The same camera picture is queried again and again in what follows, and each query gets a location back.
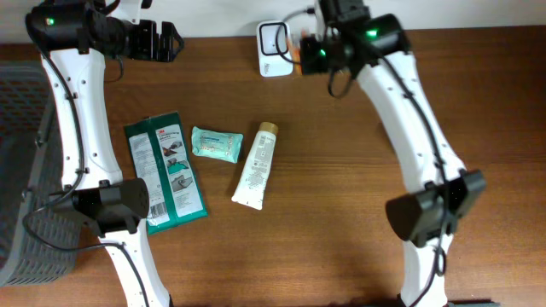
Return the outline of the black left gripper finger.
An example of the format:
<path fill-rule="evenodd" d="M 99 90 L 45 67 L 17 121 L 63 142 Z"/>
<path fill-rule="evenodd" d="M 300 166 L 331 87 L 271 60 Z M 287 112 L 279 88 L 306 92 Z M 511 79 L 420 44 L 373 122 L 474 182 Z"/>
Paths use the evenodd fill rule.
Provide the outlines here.
<path fill-rule="evenodd" d="M 184 49 L 184 41 L 176 39 L 164 39 L 160 46 L 160 61 L 173 62 L 177 55 Z"/>
<path fill-rule="evenodd" d="M 178 34 L 173 23 L 162 21 L 160 39 L 162 41 L 179 41 L 182 37 Z"/>

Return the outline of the orange small juice carton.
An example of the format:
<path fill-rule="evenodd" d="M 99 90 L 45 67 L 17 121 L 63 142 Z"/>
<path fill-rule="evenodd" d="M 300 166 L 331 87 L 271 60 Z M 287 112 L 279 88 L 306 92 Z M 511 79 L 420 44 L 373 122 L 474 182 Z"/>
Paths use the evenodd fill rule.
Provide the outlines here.
<path fill-rule="evenodd" d="M 291 33 L 286 36 L 287 46 L 291 60 L 293 61 L 294 71 L 297 75 L 302 76 L 303 70 L 300 64 L 301 62 L 301 40 L 309 36 L 307 29 L 300 30 L 298 33 Z"/>

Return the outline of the green 3M cloth package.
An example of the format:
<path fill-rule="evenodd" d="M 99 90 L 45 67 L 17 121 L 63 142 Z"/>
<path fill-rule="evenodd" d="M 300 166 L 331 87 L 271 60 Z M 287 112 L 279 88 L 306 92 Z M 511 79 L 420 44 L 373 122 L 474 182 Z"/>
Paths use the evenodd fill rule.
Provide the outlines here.
<path fill-rule="evenodd" d="M 148 233 L 207 217 L 179 114 L 150 117 L 124 131 L 136 176 L 148 189 Z"/>

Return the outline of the teal wet wipes pack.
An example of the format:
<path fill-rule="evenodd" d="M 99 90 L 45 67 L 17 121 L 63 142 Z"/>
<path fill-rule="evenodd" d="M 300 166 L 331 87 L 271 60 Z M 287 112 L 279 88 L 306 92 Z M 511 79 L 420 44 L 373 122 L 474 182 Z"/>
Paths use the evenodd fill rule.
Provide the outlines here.
<path fill-rule="evenodd" d="M 191 133 L 192 153 L 236 164 L 243 140 L 242 134 L 204 130 L 195 126 Z"/>

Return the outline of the white tube gold cap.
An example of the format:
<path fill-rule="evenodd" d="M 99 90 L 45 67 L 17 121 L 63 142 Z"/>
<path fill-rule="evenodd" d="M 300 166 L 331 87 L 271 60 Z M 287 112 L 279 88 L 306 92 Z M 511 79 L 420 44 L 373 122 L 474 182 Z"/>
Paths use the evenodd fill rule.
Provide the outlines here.
<path fill-rule="evenodd" d="M 240 181 L 231 197 L 233 202 L 255 210 L 263 209 L 264 192 L 270 176 L 277 133 L 277 125 L 270 122 L 260 124 L 247 155 Z"/>

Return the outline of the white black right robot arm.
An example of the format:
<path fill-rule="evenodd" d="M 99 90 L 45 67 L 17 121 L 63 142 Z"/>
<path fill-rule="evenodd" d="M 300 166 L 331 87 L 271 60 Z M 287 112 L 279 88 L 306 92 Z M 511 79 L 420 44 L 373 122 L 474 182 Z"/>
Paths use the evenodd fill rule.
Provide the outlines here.
<path fill-rule="evenodd" d="M 348 71 L 375 107 L 401 167 L 406 193 L 386 203 L 404 251 L 398 305 L 449 306 L 447 254 L 485 191 L 485 177 L 468 170 L 445 138 L 394 14 L 374 17 L 362 1 L 317 1 L 312 11 L 322 35 L 301 38 L 301 72 Z"/>

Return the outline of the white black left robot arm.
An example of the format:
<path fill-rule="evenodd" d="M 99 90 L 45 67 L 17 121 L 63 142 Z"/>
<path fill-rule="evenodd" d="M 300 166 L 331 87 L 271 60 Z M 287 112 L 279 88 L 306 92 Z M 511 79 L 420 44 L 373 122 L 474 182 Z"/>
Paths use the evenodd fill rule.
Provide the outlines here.
<path fill-rule="evenodd" d="M 44 1 L 25 17 L 55 99 L 61 191 L 46 211 L 84 226 L 113 261 L 130 306 L 169 306 L 148 243 L 145 182 L 126 180 L 113 151 L 104 99 L 107 58 L 171 62 L 183 39 L 170 22 L 144 20 L 147 0 Z"/>

